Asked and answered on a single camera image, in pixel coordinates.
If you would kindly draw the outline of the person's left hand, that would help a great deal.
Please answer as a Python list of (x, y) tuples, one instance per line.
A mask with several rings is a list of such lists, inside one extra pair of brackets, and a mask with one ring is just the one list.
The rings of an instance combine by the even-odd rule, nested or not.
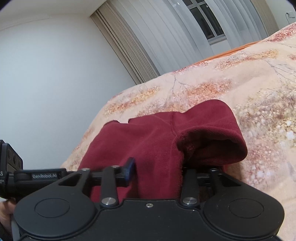
[(11, 232), (11, 216), (14, 213), (16, 202), (7, 200), (1, 202), (0, 221), (1, 221), (1, 240), (13, 240)]

